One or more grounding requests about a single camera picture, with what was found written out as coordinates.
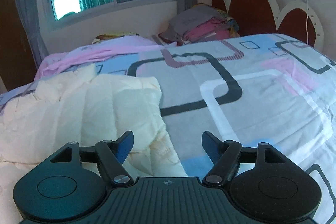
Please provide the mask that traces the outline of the cream puffer jacket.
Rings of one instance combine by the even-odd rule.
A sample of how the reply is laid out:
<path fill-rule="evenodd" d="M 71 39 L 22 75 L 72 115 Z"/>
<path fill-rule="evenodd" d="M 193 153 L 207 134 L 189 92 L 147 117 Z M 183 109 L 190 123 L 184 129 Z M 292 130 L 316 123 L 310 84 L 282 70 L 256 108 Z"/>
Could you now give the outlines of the cream puffer jacket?
<path fill-rule="evenodd" d="M 183 177 L 186 172 L 160 113 L 154 77 L 96 73 L 94 65 L 38 82 L 7 102 L 1 115 L 1 223 L 19 223 L 15 183 L 63 145 L 93 146 L 134 134 L 124 162 L 135 178 Z"/>

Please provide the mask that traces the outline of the stack of folded clothes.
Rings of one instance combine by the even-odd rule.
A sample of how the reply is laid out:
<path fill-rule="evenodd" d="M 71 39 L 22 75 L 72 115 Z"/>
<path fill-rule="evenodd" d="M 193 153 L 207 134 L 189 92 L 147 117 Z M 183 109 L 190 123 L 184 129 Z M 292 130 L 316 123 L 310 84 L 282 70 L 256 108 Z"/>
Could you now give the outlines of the stack of folded clothes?
<path fill-rule="evenodd" d="M 239 26 L 225 11 L 198 4 L 169 20 L 168 28 L 158 34 L 165 43 L 179 46 L 213 40 L 238 38 Z"/>

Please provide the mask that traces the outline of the patterned bed sheet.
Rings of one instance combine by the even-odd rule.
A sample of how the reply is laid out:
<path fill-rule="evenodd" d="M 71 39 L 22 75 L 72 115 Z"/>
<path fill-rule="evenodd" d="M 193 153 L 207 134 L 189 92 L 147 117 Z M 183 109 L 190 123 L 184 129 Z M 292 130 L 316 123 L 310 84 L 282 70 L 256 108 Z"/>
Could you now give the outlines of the patterned bed sheet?
<path fill-rule="evenodd" d="M 158 80 L 161 117 L 186 175 L 107 185 L 95 144 L 71 141 L 15 183 L 19 223 L 335 223 L 335 61 L 266 34 L 117 55 L 62 73 L 89 65 L 98 75 Z M 1 115 L 57 75 L 1 95 Z M 205 131 L 243 146 L 224 185 L 202 183 L 214 166 Z"/>

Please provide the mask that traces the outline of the pink blanket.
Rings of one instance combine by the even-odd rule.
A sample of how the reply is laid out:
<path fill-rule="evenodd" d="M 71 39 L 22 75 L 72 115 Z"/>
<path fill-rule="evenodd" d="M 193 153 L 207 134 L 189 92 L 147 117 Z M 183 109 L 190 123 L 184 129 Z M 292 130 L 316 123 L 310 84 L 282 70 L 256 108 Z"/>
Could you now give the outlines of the pink blanket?
<path fill-rule="evenodd" d="M 47 56 L 39 66 L 34 80 L 37 81 L 43 77 L 57 75 L 75 65 L 105 61 L 117 55 L 163 50 L 168 47 L 176 47 L 177 45 L 177 42 L 165 45 L 158 44 L 155 41 L 138 35 L 108 38 L 94 44 L 76 48 L 70 52 L 54 53 Z"/>

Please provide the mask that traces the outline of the yellow patterned cloth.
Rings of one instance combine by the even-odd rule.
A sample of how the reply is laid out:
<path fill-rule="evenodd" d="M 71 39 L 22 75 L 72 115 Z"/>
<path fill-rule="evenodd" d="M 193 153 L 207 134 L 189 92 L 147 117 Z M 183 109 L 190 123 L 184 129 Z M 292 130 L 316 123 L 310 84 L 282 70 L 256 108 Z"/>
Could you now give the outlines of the yellow patterned cloth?
<path fill-rule="evenodd" d="M 139 34 L 134 32 L 121 32 L 121 33 L 112 33 L 112 34 L 101 34 L 94 38 L 92 44 L 97 44 L 105 40 L 111 40 L 116 38 L 121 38 L 125 36 L 139 36 Z"/>

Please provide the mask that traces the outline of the dark wooden door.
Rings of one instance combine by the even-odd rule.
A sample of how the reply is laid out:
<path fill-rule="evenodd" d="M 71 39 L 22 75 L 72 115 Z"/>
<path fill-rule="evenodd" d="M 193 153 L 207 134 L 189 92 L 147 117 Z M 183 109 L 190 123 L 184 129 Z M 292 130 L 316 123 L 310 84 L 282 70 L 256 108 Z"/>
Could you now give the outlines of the dark wooden door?
<path fill-rule="evenodd" d="M 1 79 L 7 90 L 33 81 L 37 72 L 15 0 L 0 0 Z"/>

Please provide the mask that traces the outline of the red white headboard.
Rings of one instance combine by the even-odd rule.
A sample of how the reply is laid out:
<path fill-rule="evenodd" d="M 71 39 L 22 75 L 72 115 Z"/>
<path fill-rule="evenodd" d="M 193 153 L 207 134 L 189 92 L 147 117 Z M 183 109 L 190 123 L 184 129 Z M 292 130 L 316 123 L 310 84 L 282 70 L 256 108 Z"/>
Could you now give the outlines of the red white headboard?
<path fill-rule="evenodd" d="M 307 1 L 291 1 L 280 8 L 276 0 L 211 0 L 211 6 L 236 20 L 240 36 L 284 34 L 323 49 L 323 27 Z"/>

